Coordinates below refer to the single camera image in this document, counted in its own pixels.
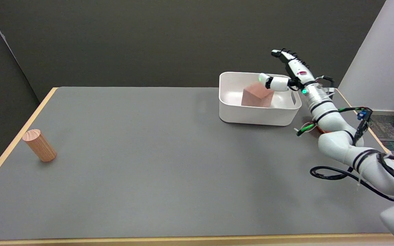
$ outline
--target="black cable tie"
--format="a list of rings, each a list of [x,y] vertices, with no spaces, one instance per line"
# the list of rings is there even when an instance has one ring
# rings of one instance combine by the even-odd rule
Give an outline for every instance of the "black cable tie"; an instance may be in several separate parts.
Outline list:
[[[358,162],[357,167],[355,168],[355,170],[359,173],[359,167],[361,165],[361,163],[366,160],[367,157],[369,157],[372,154],[377,154],[380,153],[379,151],[377,151],[376,149],[371,149],[368,153],[366,153],[363,157],[360,158],[360,161]]]
[[[335,109],[334,109],[334,110],[328,111],[328,112],[326,112],[326,113],[320,115],[320,117],[316,120],[316,122],[319,123],[319,120],[321,120],[325,115],[328,115],[328,114],[330,114],[330,113],[338,113],[338,110],[335,110]]]
[[[331,100],[324,100],[324,101],[321,101],[320,103],[317,103],[316,105],[314,105],[314,106],[311,108],[310,112],[313,113],[313,110],[315,110],[318,106],[320,106],[320,105],[322,105],[322,104],[324,104],[324,103],[332,103],[332,101],[331,101]]]
[[[343,131],[346,132],[347,134],[349,134],[349,136],[350,136],[351,139],[352,139],[352,145],[355,146],[355,143],[354,143],[354,136],[353,136],[349,131],[346,131],[346,130],[343,130]]]

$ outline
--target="wooden table edge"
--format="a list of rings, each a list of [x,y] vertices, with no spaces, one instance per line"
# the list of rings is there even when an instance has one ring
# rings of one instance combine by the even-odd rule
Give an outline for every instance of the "wooden table edge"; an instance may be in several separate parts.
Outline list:
[[[305,234],[305,235],[255,235],[210,237],[157,237],[157,238],[74,238],[45,240],[0,241],[0,246],[212,246],[253,245],[282,243],[390,243],[389,233],[366,234]]]
[[[53,87],[40,103],[19,133],[0,156],[0,167],[12,152],[24,133],[42,111],[58,87]],[[341,92],[336,89],[349,107],[352,107]],[[370,133],[380,146],[388,149],[379,141],[378,137],[369,128]],[[43,240],[1,240],[0,245],[36,246],[71,244],[72,246],[208,246],[208,245],[253,245],[253,244],[280,244],[280,243],[362,243],[362,242],[390,242],[394,243],[394,236],[390,233],[351,233],[351,234],[302,234],[302,235],[250,235],[250,236],[209,236],[209,237],[154,237],[154,238],[71,238],[71,239],[43,239]]]
[[[48,92],[48,95],[44,98],[44,100],[39,104],[37,109],[34,111],[34,113],[30,116],[30,118],[27,120],[27,122],[24,124],[24,126],[21,128],[21,130],[17,133],[17,135],[14,137],[12,142],[8,145],[6,150],[3,152],[3,154],[0,156],[0,167],[3,165],[4,161],[7,159],[7,157],[10,155],[14,147],[16,147],[17,143],[22,139],[22,136],[24,133],[28,130],[28,128],[31,126],[31,124],[34,122],[36,119],[37,115],[39,115],[40,111],[45,107],[47,102],[50,100],[50,98],[53,96],[53,94],[56,92],[58,87],[53,87],[50,92]]]

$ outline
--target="blue connector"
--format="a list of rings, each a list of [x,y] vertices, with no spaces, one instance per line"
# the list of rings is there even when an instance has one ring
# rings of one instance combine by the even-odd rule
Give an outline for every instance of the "blue connector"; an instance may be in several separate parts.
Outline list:
[[[364,119],[364,117],[366,116],[366,114],[367,114],[367,112],[366,112],[365,110],[360,111],[360,112],[357,114],[357,119],[358,119],[358,120]]]

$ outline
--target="white wall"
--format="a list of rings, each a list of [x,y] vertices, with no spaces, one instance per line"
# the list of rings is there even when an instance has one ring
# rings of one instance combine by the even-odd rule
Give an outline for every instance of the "white wall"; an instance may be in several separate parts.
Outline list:
[[[394,0],[387,0],[338,89],[352,106],[394,111]]]

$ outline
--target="gray table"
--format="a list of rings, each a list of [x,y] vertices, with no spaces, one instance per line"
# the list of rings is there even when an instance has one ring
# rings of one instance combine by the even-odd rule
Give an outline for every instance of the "gray table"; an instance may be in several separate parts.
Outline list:
[[[295,135],[306,105],[278,127],[222,122],[218,104],[217,88],[59,88],[30,127],[58,157],[21,141],[0,167],[0,240],[387,232],[391,202],[309,174],[347,167]]]

